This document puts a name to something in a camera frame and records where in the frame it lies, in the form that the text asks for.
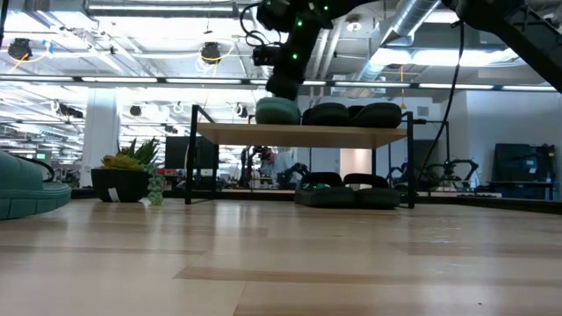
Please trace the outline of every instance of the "wooden tabletop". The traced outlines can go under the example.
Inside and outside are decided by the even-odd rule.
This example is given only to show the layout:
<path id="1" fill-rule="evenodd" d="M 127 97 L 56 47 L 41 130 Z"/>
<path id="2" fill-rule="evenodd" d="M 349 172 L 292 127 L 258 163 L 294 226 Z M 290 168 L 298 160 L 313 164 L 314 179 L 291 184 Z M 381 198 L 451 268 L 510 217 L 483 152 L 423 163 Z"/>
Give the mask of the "wooden tabletop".
<path id="1" fill-rule="evenodd" d="M 403 139 L 404 129 L 200 123 L 198 133 L 215 145 L 374 149 Z"/>

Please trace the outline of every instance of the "computer monitor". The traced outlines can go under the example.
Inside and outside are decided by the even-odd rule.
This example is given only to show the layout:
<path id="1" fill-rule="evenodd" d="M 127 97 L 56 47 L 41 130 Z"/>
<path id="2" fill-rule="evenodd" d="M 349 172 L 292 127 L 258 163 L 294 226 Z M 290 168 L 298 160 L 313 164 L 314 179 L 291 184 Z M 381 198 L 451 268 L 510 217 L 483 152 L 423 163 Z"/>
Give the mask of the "computer monitor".
<path id="1" fill-rule="evenodd" d="M 188 136 L 166 137 L 166 156 L 164 167 L 166 169 L 184 169 L 187 157 L 187 147 L 190 143 Z M 197 152 L 195 154 L 194 168 L 215 169 L 213 166 L 214 145 L 205 137 L 197 137 Z"/>

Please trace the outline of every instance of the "black cable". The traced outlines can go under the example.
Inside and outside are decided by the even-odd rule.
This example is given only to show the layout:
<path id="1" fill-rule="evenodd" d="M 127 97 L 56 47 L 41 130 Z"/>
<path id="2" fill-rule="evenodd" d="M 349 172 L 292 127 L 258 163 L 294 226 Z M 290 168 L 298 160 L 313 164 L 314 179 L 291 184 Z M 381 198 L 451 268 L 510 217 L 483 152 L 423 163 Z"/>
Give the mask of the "black cable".
<path id="1" fill-rule="evenodd" d="M 435 149 L 435 147 L 437 145 L 437 142 L 439 141 L 439 138 L 441 137 L 441 134 L 443 133 L 443 130 L 445 128 L 445 122 L 447 122 L 449 120 L 450 106 L 453 104 L 453 98 L 455 96 L 455 87 L 457 86 L 458 72 L 460 71 L 460 61 L 463 58 L 463 52 L 465 50 L 465 23 L 463 21 L 459 21 L 458 23 L 460 25 L 460 47 L 458 49 L 458 64 L 455 67 L 455 74 L 453 75 L 453 83 L 450 87 L 449 103 L 447 103 L 447 109 L 445 110 L 445 115 L 443 116 L 443 121 L 441 122 L 441 127 L 439 128 L 439 132 L 437 132 L 437 136 L 433 140 L 433 143 L 431 144 L 431 148 L 429 149 L 428 155 L 427 155 L 427 157 L 425 157 L 425 161 L 423 162 L 423 165 L 421 166 L 421 172 L 420 172 L 420 175 L 418 176 L 416 184 L 418 184 L 421 181 L 422 175 L 423 175 L 423 170 L 425 170 L 426 166 L 428 165 L 431 153 L 433 153 L 433 150 Z"/>

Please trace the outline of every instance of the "fluorescent light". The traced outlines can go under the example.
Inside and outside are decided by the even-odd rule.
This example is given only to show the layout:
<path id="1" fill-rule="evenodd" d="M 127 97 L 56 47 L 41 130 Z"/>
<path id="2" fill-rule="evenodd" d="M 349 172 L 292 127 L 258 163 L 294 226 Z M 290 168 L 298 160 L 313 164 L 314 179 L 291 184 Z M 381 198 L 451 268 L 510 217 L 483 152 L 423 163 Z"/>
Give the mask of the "fluorescent light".
<path id="1" fill-rule="evenodd" d="M 8 153 L 11 153 L 11 154 L 35 154 L 35 150 L 31 150 L 31 149 L 11 149 L 11 150 L 8 150 Z"/>
<path id="2" fill-rule="evenodd" d="M 457 84 L 456 87 L 467 90 L 491 90 L 494 88 L 491 84 Z"/>
<path id="3" fill-rule="evenodd" d="M 267 83 L 267 80 L 250 80 L 249 83 L 256 84 L 256 85 L 264 85 Z"/>
<path id="4" fill-rule="evenodd" d="M 61 122 L 61 121 L 31 121 L 31 120 L 26 120 L 26 121 L 21 121 L 21 124 L 43 124 L 43 125 L 65 125 L 65 122 Z"/>
<path id="5" fill-rule="evenodd" d="M 124 10 L 124 11 L 220 11 L 232 12 L 228 7 L 210 6 L 174 6 L 174 5 L 91 5 L 90 10 Z"/>
<path id="6" fill-rule="evenodd" d="M 306 86 L 307 85 L 308 86 L 322 86 L 322 85 L 326 85 L 326 82 L 311 80 L 311 81 L 304 81 L 302 84 L 306 85 Z"/>
<path id="7" fill-rule="evenodd" d="M 195 83 L 195 84 L 241 84 L 240 79 L 188 79 L 188 78 L 172 78 L 166 79 L 168 83 Z"/>
<path id="8" fill-rule="evenodd" d="M 156 78 L 146 77 L 82 77 L 87 83 L 158 83 Z"/>
<path id="9" fill-rule="evenodd" d="M 61 146 L 59 144 L 52 144 L 52 143 L 42 143 L 40 145 L 45 146 L 45 147 L 60 147 Z"/>
<path id="10" fill-rule="evenodd" d="M 410 83 L 363 83 L 363 82 L 337 82 L 340 87 L 360 87 L 360 88 L 408 88 Z"/>
<path id="11" fill-rule="evenodd" d="M 450 89 L 452 85 L 449 83 L 420 83 L 420 88 L 427 89 Z"/>
<path id="12" fill-rule="evenodd" d="M 420 83 L 420 88 L 423 89 L 451 89 L 452 84 L 450 83 Z M 466 90 L 491 90 L 493 85 L 488 84 L 457 84 L 456 89 L 466 89 Z"/>
<path id="13" fill-rule="evenodd" d="M 505 91 L 552 91 L 552 92 L 556 92 L 556 89 L 554 89 L 554 87 L 549 87 L 549 86 L 503 86 L 503 88 L 501 88 L 502 90 Z"/>
<path id="14" fill-rule="evenodd" d="M 0 75 L 0 79 L 5 81 L 56 81 L 56 82 L 71 82 L 74 81 L 72 77 L 54 76 L 54 75 Z"/>
<path id="15" fill-rule="evenodd" d="M 461 66 L 481 67 L 492 61 L 492 53 L 480 50 L 467 50 L 463 52 Z M 412 57 L 415 65 L 425 66 L 457 66 L 458 50 L 454 49 L 424 49 L 416 52 Z"/>

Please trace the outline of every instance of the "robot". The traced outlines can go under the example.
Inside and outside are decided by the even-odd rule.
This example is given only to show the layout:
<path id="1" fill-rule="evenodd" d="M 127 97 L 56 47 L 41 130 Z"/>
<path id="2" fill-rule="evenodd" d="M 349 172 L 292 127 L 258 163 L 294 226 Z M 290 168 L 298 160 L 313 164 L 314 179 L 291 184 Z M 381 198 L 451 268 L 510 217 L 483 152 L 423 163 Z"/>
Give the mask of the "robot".
<path id="1" fill-rule="evenodd" d="M 469 26 L 501 38 L 556 90 L 562 92 L 562 35 L 524 0 L 442 0 Z M 257 19 L 268 30 L 288 32 L 285 43 L 254 50 L 257 66 L 274 66 L 266 90 L 295 100 L 321 29 L 370 0 L 262 0 Z"/>

